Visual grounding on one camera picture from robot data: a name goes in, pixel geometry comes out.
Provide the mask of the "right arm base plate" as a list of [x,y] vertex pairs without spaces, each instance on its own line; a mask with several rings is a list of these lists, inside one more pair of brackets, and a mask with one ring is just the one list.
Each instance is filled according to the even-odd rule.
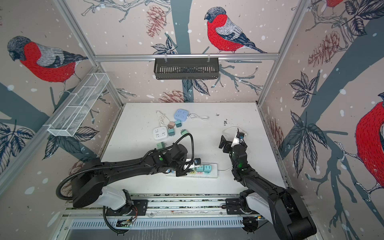
[[228,215],[270,215],[267,203],[256,197],[239,197],[237,199],[226,199],[222,208]]

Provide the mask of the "long white power strip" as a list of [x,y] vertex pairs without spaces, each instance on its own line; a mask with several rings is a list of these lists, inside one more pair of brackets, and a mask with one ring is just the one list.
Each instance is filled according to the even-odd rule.
[[186,175],[182,178],[212,178],[218,177],[218,165],[215,163],[202,163],[191,165]]

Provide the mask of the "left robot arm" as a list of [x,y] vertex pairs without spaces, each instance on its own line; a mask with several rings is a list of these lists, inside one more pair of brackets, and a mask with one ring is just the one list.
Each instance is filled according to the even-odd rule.
[[171,146],[153,149],[143,157],[122,162],[102,162],[99,158],[91,166],[66,177],[56,188],[56,196],[72,201],[74,208],[94,204],[102,189],[114,182],[136,176],[168,174],[175,171],[178,177],[186,175],[195,161],[193,135],[187,133]]

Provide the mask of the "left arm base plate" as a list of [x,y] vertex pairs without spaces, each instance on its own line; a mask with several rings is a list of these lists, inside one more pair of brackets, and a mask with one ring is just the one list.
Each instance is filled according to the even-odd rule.
[[106,216],[145,216],[148,208],[148,200],[133,200],[131,204],[126,204],[118,210],[107,208]]

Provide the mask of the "light green plug adapter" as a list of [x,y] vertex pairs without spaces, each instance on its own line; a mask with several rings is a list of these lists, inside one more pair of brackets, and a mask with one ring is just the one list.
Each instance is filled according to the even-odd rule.
[[185,135],[185,134],[188,134],[189,132],[187,131],[187,130],[182,130],[181,131],[181,135],[183,136],[183,135]]

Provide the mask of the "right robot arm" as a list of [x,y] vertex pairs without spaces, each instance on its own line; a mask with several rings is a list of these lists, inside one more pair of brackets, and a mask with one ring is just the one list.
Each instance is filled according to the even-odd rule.
[[304,240],[317,233],[317,227],[300,194],[293,188],[279,187],[263,178],[247,161],[245,134],[233,141],[221,136],[219,148],[228,153],[234,180],[247,189],[239,195],[240,208],[258,212],[271,222],[281,240]]

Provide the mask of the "blue square power socket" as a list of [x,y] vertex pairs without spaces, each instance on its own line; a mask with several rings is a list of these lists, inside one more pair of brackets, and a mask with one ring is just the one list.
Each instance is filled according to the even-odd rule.
[[178,110],[176,110],[176,112],[174,114],[174,119],[176,121],[185,122],[188,119],[189,114],[190,113],[187,110],[178,109]]

